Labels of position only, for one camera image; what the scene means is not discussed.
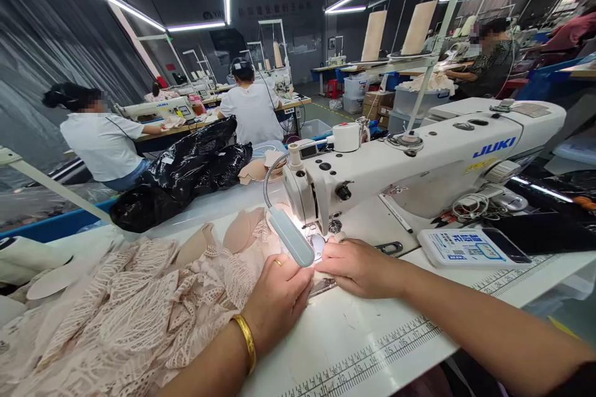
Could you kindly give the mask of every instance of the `garbage bag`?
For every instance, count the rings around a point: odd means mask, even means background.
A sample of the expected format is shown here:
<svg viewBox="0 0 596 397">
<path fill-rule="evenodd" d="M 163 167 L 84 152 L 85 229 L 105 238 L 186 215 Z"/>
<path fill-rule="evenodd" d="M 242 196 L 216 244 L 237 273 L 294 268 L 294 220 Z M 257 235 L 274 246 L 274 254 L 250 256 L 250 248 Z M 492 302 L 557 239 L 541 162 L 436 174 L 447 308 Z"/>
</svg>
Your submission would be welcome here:
<svg viewBox="0 0 596 397">
<path fill-rule="evenodd" d="M 122 194 L 110 207 L 110 218 L 125 231 L 144 233 L 186 208 L 163 189 L 146 184 Z"/>
<path fill-rule="evenodd" d="M 205 167 L 194 187 L 194 195 L 226 190 L 240 183 L 238 174 L 253 156 L 251 143 L 236 144 L 222 149 Z"/>
<path fill-rule="evenodd" d="M 175 202 L 188 204 L 202 170 L 227 145 L 236 124 L 234 117 L 217 120 L 175 142 L 152 162 L 141 183 L 160 187 Z"/>
</svg>

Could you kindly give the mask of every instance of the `woman's hand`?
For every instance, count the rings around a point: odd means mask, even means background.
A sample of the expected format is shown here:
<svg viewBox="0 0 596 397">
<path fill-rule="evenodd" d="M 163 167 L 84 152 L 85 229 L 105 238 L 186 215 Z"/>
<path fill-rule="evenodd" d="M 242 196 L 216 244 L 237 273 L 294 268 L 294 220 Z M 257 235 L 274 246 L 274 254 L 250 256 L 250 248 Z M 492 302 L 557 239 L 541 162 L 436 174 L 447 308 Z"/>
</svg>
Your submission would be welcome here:
<svg viewBox="0 0 596 397">
<path fill-rule="evenodd" d="M 242 310 L 255 340 L 257 359 L 268 354 L 300 318 L 309 299 L 313 274 L 312 268 L 300 268 L 286 254 L 272 254 L 265 261 L 261 277 Z"/>
<path fill-rule="evenodd" d="M 362 298 L 397 298 L 404 294 L 409 264 L 383 254 L 359 239 L 328 242 L 315 270 L 335 277 L 341 288 Z"/>
</svg>

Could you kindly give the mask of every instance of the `sewing machine knob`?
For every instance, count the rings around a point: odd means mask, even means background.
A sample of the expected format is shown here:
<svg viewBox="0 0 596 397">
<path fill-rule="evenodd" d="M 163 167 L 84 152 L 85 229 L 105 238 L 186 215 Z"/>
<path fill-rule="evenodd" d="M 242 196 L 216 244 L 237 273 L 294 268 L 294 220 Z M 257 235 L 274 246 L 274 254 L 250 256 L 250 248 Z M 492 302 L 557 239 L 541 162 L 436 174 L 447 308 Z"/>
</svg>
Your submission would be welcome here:
<svg viewBox="0 0 596 397">
<path fill-rule="evenodd" d="M 352 196 L 351 191 L 349 190 L 348 186 L 345 184 L 339 185 L 335 189 L 335 194 L 340 198 L 340 200 L 342 200 L 344 202 L 346 200 L 349 200 L 350 197 Z"/>
</svg>

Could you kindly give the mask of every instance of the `worker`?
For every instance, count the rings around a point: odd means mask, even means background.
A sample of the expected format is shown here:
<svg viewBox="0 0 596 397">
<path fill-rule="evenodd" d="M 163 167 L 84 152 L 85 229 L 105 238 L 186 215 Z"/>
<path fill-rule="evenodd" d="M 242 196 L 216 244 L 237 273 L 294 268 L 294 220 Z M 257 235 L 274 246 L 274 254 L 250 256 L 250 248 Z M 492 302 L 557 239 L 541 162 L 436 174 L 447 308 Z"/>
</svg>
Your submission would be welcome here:
<svg viewBox="0 0 596 397">
<path fill-rule="evenodd" d="M 518 397 L 594 393 L 594 350 L 497 298 L 355 239 L 327 243 L 314 269 L 332 275 L 339 287 L 358 297 L 398 298 L 415 308 Z M 241 312 L 247 334 L 231 320 L 160 395 L 237 395 L 255 366 L 248 342 L 254 341 L 258 367 L 306 307 L 312 276 L 312 268 L 301 269 L 285 254 L 269 256 Z"/>
<path fill-rule="evenodd" d="M 507 34 L 507 19 L 494 19 L 480 29 L 480 54 L 465 72 L 446 70 L 445 75 L 455 79 L 458 89 L 452 100 L 468 97 L 495 97 L 499 94 L 513 68 L 518 47 Z"/>
<path fill-rule="evenodd" d="M 550 51 L 569 52 L 576 50 L 581 40 L 587 40 L 596 34 L 596 5 L 589 6 L 580 16 L 555 28 L 551 39 L 541 48 L 543 53 Z"/>
<path fill-rule="evenodd" d="M 156 80 L 151 84 L 151 93 L 145 95 L 145 102 L 159 102 L 179 96 L 180 95 L 174 91 L 162 90 L 160 82 Z"/>
<path fill-rule="evenodd" d="M 66 143 L 96 181 L 121 192 L 133 187 L 150 164 L 137 155 L 134 140 L 143 133 L 159 135 L 161 128 L 106 113 L 101 96 L 99 89 L 63 83 L 54 85 L 42 102 L 73 112 L 60 124 Z"/>
<path fill-rule="evenodd" d="M 281 100 L 265 83 L 255 83 L 255 71 L 250 62 L 235 58 L 231 65 L 237 87 L 223 94 L 218 117 L 236 116 L 238 143 L 282 141 L 284 133 L 275 116 Z"/>
</svg>

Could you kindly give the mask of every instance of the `white shirt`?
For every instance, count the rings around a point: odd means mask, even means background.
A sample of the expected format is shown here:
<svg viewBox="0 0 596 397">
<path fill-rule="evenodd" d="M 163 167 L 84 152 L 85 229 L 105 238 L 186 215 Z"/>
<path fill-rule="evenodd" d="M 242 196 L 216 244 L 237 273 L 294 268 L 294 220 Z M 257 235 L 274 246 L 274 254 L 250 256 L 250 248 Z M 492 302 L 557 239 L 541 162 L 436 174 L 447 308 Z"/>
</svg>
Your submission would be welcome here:
<svg viewBox="0 0 596 397">
<path fill-rule="evenodd" d="M 143 127 L 118 115 L 73 113 L 60 131 L 93 178 L 106 182 L 127 176 L 143 160 L 132 141 L 141 136 Z"/>
<path fill-rule="evenodd" d="M 248 89 L 234 87 L 222 97 L 223 116 L 236 115 L 236 135 L 239 143 L 254 145 L 264 141 L 284 139 L 275 109 L 279 97 L 265 84 L 251 84 Z"/>
</svg>

